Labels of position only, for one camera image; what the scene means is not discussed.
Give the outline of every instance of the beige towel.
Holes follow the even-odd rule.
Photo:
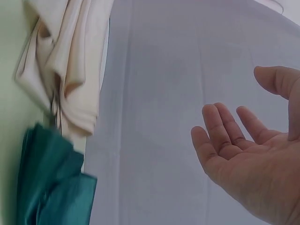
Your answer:
[[[16,80],[46,112],[56,116],[63,136],[91,135],[98,116],[105,65],[101,62],[113,0],[27,2],[39,21]]]

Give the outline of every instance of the light green wall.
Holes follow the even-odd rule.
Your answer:
[[[15,220],[16,184],[23,134],[42,112],[13,78],[35,16],[22,0],[0,0],[0,225]]]

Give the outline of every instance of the open palm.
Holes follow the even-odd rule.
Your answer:
[[[300,223],[300,72],[258,67],[268,91],[289,99],[289,133],[268,130],[247,108],[237,113],[252,136],[246,140],[226,106],[206,105],[192,139],[204,171],[253,215],[275,225]]]

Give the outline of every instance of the skin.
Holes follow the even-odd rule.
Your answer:
[[[300,71],[256,67],[267,91],[289,100],[289,132],[267,129],[244,106],[237,114],[254,141],[246,140],[222,103],[202,110],[208,133],[191,131],[205,173],[250,213],[274,225],[300,224]]]

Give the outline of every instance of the umbrella fabric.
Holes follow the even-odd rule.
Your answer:
[[[88,225],[97,179],[81,173],[83,155],[57,130],[37,124],[22,146],[17,225]]]

